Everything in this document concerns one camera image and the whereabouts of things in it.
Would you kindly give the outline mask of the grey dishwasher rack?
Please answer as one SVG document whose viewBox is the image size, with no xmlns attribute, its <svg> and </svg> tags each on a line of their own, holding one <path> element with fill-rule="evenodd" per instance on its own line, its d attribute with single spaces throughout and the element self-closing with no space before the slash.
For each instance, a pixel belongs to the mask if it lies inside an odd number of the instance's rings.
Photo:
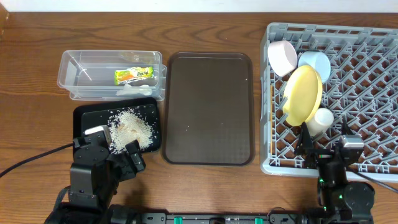
<svg viewBox="0 0 398 224">
<path fill-rule="evenodd" d="M 397 31 L 395 29 L 273 22 L 261 41 L 260 168 L 265 174 L 316 177 L 294 154 L 299 128 L 290 126 L 282 107 L 286 77 L 276 75 L 267 58 L 270 43 L 286 40 L 302 55 L 327 55 L 331 74 L 323 85 L 321 105 L 333 112 L 333 124 L 314 137 L 319 148 L 332 147 L 346 122 L 364 141 L 364 151 L 351 166 L 351 180 L 370 177 L 397 181 Z M 273 153 L 270 154 L 270 85 L 273 94 Z"/>
</svg>

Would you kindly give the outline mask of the dark brown serving tray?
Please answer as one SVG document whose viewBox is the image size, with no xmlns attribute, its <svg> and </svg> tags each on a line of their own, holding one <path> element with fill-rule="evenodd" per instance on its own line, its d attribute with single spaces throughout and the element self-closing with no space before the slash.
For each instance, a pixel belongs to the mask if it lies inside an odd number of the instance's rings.
<svg viewBox="0 0 398 224">
<path fill-rule="evenodd" d="M 169 164 L 245 166 L 254 150 L 251 59 L 178 52 L 169 58 L 162 157 Z"/>
</svg>

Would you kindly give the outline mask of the white cup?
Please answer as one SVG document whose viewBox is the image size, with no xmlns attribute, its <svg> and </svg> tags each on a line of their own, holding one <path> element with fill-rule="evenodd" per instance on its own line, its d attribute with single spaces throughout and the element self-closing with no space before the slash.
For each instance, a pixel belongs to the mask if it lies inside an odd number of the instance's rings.
<svg viewBox="0 0 398 224">
<path fill-rule="evenodd" d="M 307 122 L 307 128 L 311 136 L 324 133 L 333 123 L 333 113 L 327 108 L 319 108 L 313 118 Z"/>
</svg>

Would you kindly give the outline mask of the clear plastic bin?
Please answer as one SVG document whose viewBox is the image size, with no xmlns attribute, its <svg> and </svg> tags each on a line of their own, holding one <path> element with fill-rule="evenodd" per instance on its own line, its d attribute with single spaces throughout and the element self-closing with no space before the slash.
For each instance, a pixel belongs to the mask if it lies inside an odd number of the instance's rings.
<svg viewBox="0 0 398 224">
<path fill-rule="evenodd" d="M 121 95 L 125 84 L 114 84 L 114 72 L 131 67 L 152 67 L 154 76 L 145 80 L 127 83 L 131 86 L 149 85 L 150 96 Z M 117 101 L 153 97 L 165 98 L 167 67 L 162 63 L 162 54 L 157 51 L 140 50 L 67 50 L 63 53 L 58 71 L 58 86 L 70 92 L 73 100 Z"/>
</svg>

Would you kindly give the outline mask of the pink bowl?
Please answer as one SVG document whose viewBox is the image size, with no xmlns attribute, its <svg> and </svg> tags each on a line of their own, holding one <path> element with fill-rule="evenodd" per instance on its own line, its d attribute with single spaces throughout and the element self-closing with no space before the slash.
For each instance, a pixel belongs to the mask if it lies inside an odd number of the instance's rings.
<svg viewBox="0 0 398 224">
<path fill-rule="evenodd" d="M 281 40 L 272 42 L 267 49 L 268 60 L 274 73 L 280 77 L 286 76 L 297 66 L 297 53 L 294 46 Z"/>
</svg>

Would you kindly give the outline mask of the white tissue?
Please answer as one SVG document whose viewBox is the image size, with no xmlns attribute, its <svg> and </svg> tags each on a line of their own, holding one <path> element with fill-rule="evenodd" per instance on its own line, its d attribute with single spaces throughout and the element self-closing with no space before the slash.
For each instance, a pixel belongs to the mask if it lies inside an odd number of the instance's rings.
<svg viewBox="0 0 398 224">
<path fill-rule="evenodd" d="M 152 89 L 149 85 L 131 86 L 129 84 L 125 84 L 122 90 L 116 92 L 116 96 L 136 94 L 150 96 L 152 94 Z"/>
</svg>

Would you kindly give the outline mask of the green snack wrapper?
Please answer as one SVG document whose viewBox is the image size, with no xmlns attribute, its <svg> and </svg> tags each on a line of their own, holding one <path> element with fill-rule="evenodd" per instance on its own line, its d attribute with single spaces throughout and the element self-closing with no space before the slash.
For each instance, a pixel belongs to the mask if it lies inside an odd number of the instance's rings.
<svg viewBox="0 0 398 224">
<path fill-rule="evenodd" d="M 127 84 L 138 80 L 145 80 L 154 76 L 152 67 L 131 67 L 125 70 L 116 70 L 114 72 L 114 84 Z"/>
</svg>

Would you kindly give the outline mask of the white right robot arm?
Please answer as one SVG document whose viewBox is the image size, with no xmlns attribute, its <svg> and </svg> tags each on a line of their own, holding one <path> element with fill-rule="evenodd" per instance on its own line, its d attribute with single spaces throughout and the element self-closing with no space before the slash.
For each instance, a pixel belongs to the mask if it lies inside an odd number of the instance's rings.
<svg viewBox="0 0 398 224">
<path fill-rule="evenodd" d="M 304 166 L 318 171 L 318 208 L 309 208 L 297 223 L 372 223 L 374 188 L 366 182 L 349 181 L 346 170 L 364 151 L 360 136 L 344 127 L 331 149 L 315 148 L 307 125 L 302 123 L 295 153 L 305 157 Z"/>
</svg>

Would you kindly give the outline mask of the rice pile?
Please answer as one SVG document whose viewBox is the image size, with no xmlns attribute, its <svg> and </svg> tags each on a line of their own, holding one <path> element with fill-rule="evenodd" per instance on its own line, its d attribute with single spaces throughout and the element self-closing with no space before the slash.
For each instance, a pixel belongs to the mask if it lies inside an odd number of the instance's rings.
<svg viewBox="0 0 398 224">
<path fill-rule="evenodd" d="M 112 139 L 109 149 L 113 154 L 127 151 L 126 145 L 133 141 L 139 143 L 139 149 L 142 151 L 155 143 L 154 127 L 133 109 L 113 113 L 107 121 L 107 126 Z"/>
</svg>

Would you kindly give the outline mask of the yellow plate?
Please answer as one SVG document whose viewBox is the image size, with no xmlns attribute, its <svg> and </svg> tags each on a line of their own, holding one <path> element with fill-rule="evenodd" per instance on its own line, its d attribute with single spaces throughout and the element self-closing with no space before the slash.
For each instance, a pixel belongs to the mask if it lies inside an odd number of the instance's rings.
<svg viewBox="0 0 398 224">
<path fill-rule="evenodd" d="M 320 106 L 322 81 L 317 71 L 309 65 L 297 68 L 287 80 L 282 107 L 287 114 L 285 121 L 291 126 L 300 126 L 310 121 Z"/>
</svg>

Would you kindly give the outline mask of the wooden chopstick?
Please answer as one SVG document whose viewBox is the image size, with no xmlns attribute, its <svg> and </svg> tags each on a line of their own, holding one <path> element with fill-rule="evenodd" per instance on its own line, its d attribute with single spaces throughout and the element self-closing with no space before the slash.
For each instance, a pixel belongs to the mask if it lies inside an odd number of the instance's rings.
<svg viewBox="0 0 398 224">
<path fill-rule="evenodd" d="M 270 116 L 269 116 L 269 122 L 270 122 L 270 124 L 271 124 L 271 131 L 270 131 L 270 134 L 271 134 L 271 141 L 270 141 L 270 147 L 269 147 L 269 150 L 270 150 L 270 154 L 272 155 L 272 153 L 273 153 L 273 125 L 274 125 L 274 123 L 273 123 L 273 94 L 274 94 L 274 91 L 273 91 L 273 89 L 274 89 L 274 86 L 271 84 L 270 85 Z"/>
</svg>

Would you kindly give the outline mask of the light blue bowl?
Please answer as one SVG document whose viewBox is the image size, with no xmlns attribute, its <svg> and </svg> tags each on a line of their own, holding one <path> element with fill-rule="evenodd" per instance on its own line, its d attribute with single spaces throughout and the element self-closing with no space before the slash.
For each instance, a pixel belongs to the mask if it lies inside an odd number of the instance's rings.
<svg viewBox="0 0 398 224">
<path fill-rule="evenodd" d="M 326 83 L 331 74 L 331 63 L 323 52 L 304 52 L 298 59 L 298 66 L 309 65 L 319 74 L 322 83 Z"/>
</svg>

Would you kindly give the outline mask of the black waste tray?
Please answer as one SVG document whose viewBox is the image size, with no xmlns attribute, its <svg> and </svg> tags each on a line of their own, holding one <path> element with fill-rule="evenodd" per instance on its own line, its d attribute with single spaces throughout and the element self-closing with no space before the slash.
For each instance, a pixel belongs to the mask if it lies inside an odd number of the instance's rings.
<svg viewBox="0 0 398 224">
<path fill-rule="evenodd" d="M 143 152 L 154 152 L 160 148 L 160 116 L 157 101 L 152 97 L 98 103 L 93 105 L 83 105 L 77 107 L 73 112 L 73 137 L 81 137 L 84 131 L 95 126 L 110 126 L 111 121 L 115 120 L 112 116 L 131 111 L 138 118 L 146 122 L 154 131 L 150 137 L 153 141 Z"/>
</svg>

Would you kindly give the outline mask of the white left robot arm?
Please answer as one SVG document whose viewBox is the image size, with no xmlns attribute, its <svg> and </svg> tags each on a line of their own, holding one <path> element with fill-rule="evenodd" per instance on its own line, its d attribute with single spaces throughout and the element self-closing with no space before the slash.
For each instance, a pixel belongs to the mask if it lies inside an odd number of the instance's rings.
<svg viewBox="0 0 398 224">
<path fill-rule="evenodd" d="M 170 215 L 139 213 L 123 205 L 111 204 L 119 183 L 133 179 L 146 168 L 138 141 L 126 144 L 126 151 L 113 154 L 106 125 L 87 129 L 73 140 L 70 186 L 62 189 L 46 223 L 125 223 L 125 224 L 213 224 L 213 223 L 311 223 L 309 216 L 269 212 L 246 215 Z"/>
</svg>

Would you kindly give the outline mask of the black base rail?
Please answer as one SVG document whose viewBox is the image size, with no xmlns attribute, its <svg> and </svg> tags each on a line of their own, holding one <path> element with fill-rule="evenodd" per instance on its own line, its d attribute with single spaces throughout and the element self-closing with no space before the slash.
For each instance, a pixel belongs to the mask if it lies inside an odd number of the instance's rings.
<svg viewBox="0 0 398 224">
<path fill-rule="evenodd" d="M 266 213 L 167 213 L 165 211 L 140 214 L 141 224 L 309 224 L 309 217 L 273 208 Z"/>
</svg>

